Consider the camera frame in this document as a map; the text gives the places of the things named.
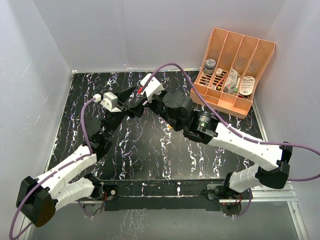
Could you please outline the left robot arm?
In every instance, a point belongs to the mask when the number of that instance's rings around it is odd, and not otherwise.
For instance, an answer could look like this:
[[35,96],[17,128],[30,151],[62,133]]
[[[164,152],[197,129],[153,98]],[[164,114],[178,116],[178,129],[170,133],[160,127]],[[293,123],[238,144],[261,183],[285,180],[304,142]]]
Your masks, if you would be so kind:
[[73,179],[107,155],[113,145],[113,134],[125,117],[142,116],[152,97],[147,95],[146,89],[140,88],[142,99],[129,106],[126,101],[134,90],[131,87],[120,92],[95,94],[80,112],[83,143],[52,169],[35,178],[27,176],[21,182],[17,212],[32,225],[44,226],[59,209],[81,198],[97,200],[103,195],[100,180],[92,174],[77,181]]

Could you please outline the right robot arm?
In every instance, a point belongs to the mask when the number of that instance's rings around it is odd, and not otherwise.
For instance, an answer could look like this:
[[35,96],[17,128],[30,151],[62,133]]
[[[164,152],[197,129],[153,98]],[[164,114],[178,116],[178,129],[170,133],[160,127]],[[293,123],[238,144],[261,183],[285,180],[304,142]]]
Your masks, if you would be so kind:
[[213,114],[194,109],[192,99],[181,91],[156,90],[147,93],[141,90],[140,94],[146,97],[145,107],[163,118],[174,131],[182,132],[185,138],[223,148],[254,163],[242,171],[228,173],[223,185],[209,190],[209,194],[220,199],[233,199],[256,186],[280,190],[286,185],[293,151],[291,147],[246,141],[244,133],[237,136]]

